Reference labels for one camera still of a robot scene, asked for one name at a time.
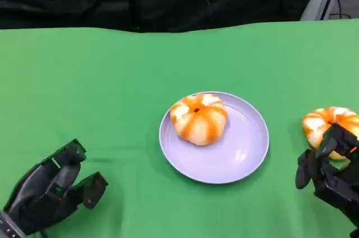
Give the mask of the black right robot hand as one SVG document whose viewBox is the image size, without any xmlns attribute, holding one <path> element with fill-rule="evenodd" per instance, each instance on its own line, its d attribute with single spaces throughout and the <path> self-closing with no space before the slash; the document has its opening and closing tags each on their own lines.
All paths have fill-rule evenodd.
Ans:
<svg viewBox="0 0 359 238">
<path fill-rule="evenodd" d="M 347 167 L 337 169 L 329 154 L 337 152 L 349 160 Z M 303 189 L 313 182 L 314 195 L 339 209 L 358 226 L 358 138 L 334 123 L 325 132 L 318 149 L 305 150 L 297 160 L 295 185 Z"/>
</svg>

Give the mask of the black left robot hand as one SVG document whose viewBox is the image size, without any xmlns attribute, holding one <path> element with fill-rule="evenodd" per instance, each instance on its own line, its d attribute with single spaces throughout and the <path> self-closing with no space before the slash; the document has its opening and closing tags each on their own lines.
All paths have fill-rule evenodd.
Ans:
<svg viewBox="0 0 359 238">
<path fill-rule="evenodd" d="M 95 172 L 75 183 L 85 153 L 73 139 L 27 171 L 1 210 L 1 237 L 47 237 L 45 230 L 74 214 L 80 204 L 93 209 L 108 182 Z"/>
</svg>

